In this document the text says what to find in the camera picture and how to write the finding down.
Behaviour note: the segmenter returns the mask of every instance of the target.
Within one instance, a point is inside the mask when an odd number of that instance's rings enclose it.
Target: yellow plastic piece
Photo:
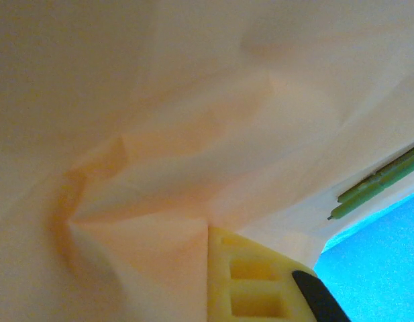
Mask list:
[[[210,227],[208,322],[316,322],[293,270],[316,276],[254,241]]]

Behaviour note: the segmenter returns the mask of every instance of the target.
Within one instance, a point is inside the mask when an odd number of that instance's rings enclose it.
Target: blue fabric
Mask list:
[[[414,321],[414,196],[322,253],[314,271],[352,321]]]

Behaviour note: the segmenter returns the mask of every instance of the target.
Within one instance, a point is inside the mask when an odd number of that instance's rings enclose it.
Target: yellow foam block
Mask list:
[[[292,277],[312,270],[219,228],[208,244],[208,322],[316,321]]]

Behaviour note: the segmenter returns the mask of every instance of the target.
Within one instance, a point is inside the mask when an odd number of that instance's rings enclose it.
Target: blue surface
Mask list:
[[[314,271],[353,322],[414,321],[414,197],[322,253]]]

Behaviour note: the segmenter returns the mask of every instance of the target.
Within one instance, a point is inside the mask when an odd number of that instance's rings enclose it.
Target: black plastic part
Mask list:
[[[320,279],[301,270],[293,271],[292,276],[317,322],[351,322]]]

